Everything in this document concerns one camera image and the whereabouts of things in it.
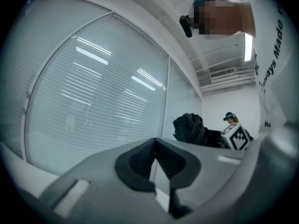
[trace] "pipe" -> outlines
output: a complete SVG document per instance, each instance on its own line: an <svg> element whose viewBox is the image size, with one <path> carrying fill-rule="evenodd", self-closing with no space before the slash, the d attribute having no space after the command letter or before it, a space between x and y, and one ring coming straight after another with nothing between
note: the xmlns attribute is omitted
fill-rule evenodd
<svg viewBox="0 0 299 224"><path fill-rule="evenodd" d="M241 70L241 71L236 71L235 74L254 74L254 70Z"/></svg>
<svg viewBox="0 0 299 224"><path fill-rule="evenodd" d="M215 87L215 86L222 85L222 84L228 84L228 83L232 83L232 82L249 80L249 79L251 79L251 77L246 76L246 77L241 77L241 78L237 78L237 79L231 79L231 80L227 80L227 81L217 82L214 84L208 84L208 85L202 86L201 88L205 89L205 88Z"/></svg>
<svg viewBox="0 0 299 224"><path fill-rule="evenodd" d="M242 57L243 57L243 56L237 56L237 57L235 57L235 58L232 58L232 59L229 59L229 60L226 60L226 61L218 62L218 63L216 63L216 64L214 64L214 65L210 65L210 66L208 66L206 69L209 69L209 68L211 68L211 67L213 67L213 66L220 65L220 64L225 63L225 62L230 62L230 61L233 61L233 60L242 58ZM200 69L200 70L195 71L195 73L200 72L200 71L202 71L202 70L206 70L206 69L205 69L205 68L202 68L202 69Z"/></svg>
<svg viewBox="0 0 299 224"><path fill-rule="evenodd" d="M213 90L228 88L228 87L237 86L237 85L241 85L241 84L250 84L253 81L254 81L254 79L252 81L246 80L246 81L241 81L241 82L233 82L233 83L226 84L226 85L219 85L216 87L210 87L210 88L205 88L205 89L200 89L200 90L201 90L201 92L213 91Z"/></svg>
<svg viewBox="0 0 299 224"><path fill-rule="evenodd" d="M240 78L240 76L232 75L232 76L227 76L227 77L223 77L223 78L213 79L213 80L211 80L211 83L218 83L221 81L232 80L232 79L236 79L236 78Z"/></svg>
<svg viewBox="0 0 299 224"><path fill-rule="evenodd" d="M199 59L199 57L197 57L197 58L195 58L195 59L192 59L190 62L193 62L193 61L195 61L195 60L197 60L197 59Z"/></svg>
<svg viewBox="0 0 299 224"><path fill-rule="evenodd" d="M243 69L255 69L255 65L244 65L244 66L239 66L239 67L236 67L236 69L238 69L238 70L243 70Z"/></svg>
<svg viewBox="0 0 299 224"><path fill-rule="evenodd" d="M215 50L215 51L212 51L212 52L204 53L204 56L208 56L208 55L210 55L210 54L219 52L219 51L221 51L221 50L225 50L225 49L230 48L230 47L232 47L232 46L235 46L235 44L228 45L228 46L226 46L226 47L223 47L223 48L221 48L221 49L218 49L218 50Z"/></svg>

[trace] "black backpack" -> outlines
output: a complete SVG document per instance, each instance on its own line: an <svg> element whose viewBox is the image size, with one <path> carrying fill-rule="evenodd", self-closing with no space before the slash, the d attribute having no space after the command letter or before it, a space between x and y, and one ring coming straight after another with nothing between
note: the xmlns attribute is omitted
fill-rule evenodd
<svg viewBox="0 0 299 224"><path fill-rule="evenodd" d="M204 127L202 118L197 114L184 114L173 121L177 141L195 145L229 148L221 137L221 132L208 130Z"/></svg>

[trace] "headset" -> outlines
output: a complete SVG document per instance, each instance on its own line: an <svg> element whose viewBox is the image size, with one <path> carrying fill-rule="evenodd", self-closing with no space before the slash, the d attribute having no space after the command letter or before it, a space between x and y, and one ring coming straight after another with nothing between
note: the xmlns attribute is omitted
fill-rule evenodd
<svg viewBox="0 0 299 224"><path fill-rule="evenodd" d="M192 37L192 28L191 28L191 25L190 25L190 22L189 22L189 15L187 16L180 16L179 18L179 23L181 24L184 32L185 32L185 35L190 38Z"/></svg>

